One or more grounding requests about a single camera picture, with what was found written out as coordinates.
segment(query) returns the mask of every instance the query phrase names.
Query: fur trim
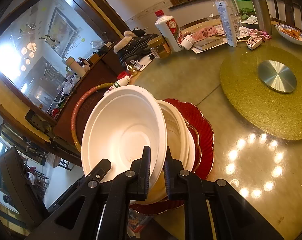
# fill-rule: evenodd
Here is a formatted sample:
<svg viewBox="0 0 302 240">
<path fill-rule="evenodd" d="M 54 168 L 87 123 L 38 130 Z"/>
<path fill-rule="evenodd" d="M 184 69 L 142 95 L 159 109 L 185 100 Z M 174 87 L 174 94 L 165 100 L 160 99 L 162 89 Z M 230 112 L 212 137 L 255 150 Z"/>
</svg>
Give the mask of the fur trim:
<svg viewBox="0 0 302 240">
<path fill-rule="evenodd" d="M 130 41 L 132 40 L 132 37 L 124 37 L 121 41 L 118 42 L 113 48 L 114 53 L 118 53 L 120 49 L 123 49 Z"/>
<path fill-rule="evenodd" d="M 125 37 L 136 37 L 136 35 L 133 33 L 133 32 L 130 32 L 130 31 L 125 31 L 124 32 L 124 36 Z"/>
</svg>

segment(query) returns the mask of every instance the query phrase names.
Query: red plate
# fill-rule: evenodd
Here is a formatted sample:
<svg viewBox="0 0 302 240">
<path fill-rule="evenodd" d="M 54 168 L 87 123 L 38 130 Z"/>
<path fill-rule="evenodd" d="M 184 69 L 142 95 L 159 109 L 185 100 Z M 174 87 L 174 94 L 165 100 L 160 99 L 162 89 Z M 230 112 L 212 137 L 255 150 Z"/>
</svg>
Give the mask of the red plate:
<svg viewBox="0 0 302 240">
<path fill-rule="evenodd" d="M 214 135 L 210 123 L 203 117 L 200 109 L 191 103 L 181 102 L 173 98 L 165 99 L 164 101 L 175 106 L 191 126 L 189 126 L 188 129 L 192 134 L 196 148 L 195 162 L 192 172 L 198 175 L 201 179 L 206 179 L 212 170 L 214 161 Z M 198 147 L 196 133 L 199 135 Z M 130 208 L 145 215 L 156 215 L 167 210 L 178 208 L 183 204 L 184 201 L 172 201 L 166 200 L 165 198 L 163 201 L 150 205 L 133 204 Z"/>
<path fill-rule="evenodd" d="M 202 159 L 198 169 L 195 171 L 195 174 L 201 179 L 206 179 L 212 170 L 214 161 L 214 135 L 210 123 L 203 117 L 200 109 L 191 103 L 181 102 L 173 98 L 165 99 L 164 101 L 175 106 L 180 111 L 184 119 L 186 119 L 189 124 L 198 131 L 200 136 Z"/>
</svg>

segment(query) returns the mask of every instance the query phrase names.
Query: stack of bowls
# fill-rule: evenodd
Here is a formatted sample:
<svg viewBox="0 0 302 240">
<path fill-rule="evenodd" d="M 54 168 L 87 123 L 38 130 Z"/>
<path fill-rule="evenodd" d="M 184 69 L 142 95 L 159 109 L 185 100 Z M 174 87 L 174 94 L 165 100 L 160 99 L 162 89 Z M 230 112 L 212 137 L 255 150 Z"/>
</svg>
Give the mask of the stack of bowls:
<svg viewBox="0 0 302 240">
<path fill-rule="evenodd" d="M 81 148 L 84 174 L 87 176 L 106 158 L 112 167 L 101 182 L 112 180 L 129 170 L 133 160 L 141 158 L 145 145 L 151 147 L 148 198 L 130 204 L 152 204 L 165 198 L 163 165 L 167 145 L 172 157 L 190 171 L 195 145 L 182 115 L 173 105 L 155 100 L 141 87 L 119 87 L 99 101 L 88 119 Z"/>
</svg>

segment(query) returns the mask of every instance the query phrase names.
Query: metal center disc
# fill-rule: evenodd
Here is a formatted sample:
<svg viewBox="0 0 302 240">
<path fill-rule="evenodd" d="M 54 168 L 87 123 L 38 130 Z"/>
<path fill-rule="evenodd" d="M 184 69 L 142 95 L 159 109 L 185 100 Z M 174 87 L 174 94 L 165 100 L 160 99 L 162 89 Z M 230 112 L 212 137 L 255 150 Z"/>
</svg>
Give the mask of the metal center disc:
<svg viewBox="0 0 302 240">
<path fill-rule="evenodd" d="M 259 78 L 268 87 L 281 93 L 291 93 L 296 88 L 296 78 L 293 72 L 284 64 L 265 60 L 257 67 Z"/>
</svg>

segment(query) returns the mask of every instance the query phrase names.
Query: blue and white plate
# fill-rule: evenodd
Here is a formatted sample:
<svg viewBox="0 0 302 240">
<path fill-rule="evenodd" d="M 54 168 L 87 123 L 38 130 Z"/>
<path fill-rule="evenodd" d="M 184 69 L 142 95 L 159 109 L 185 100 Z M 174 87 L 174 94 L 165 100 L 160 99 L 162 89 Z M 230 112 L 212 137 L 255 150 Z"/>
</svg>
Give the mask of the blue and white plate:
<svg viewBox="0 0 302 240">
<path fill-rule="evenodd" d="M 291 27 L 291 26 L 287 26 L 287 25 L 284 25 L 284 24 L 276 24 L 275 25 L 275 28 L 276 28 L 276 30 L 278 31 L 278 33 L 283 37 L 283 38 L 285 38 L 285 39 L 287 39 L 288 41 L 290 41 L 290 42 L 293 42 L 293 43 L 295 43 L 295 44 L 298 44 L 298 45 L 302 45 L 302 33 L 300 32 L 300 38 L 299 39 L 296 39 L 296 38 L 293 38 L 293 37 L 291 37 L 290 35 L 287 35 L 287 34 L 285 34 L 284 32 L 282 32 L 281 31 L 281 29 L 284 29 L 284 30 L 292 30 L 292 29 L 294 29 L 294 30 L 296 30 L 296 31 L 299 31 L 299 30 L 297 30 L 297 29 L 295 29 L 295 28 L 293 28 L 293 27 Z"/>
</svg>

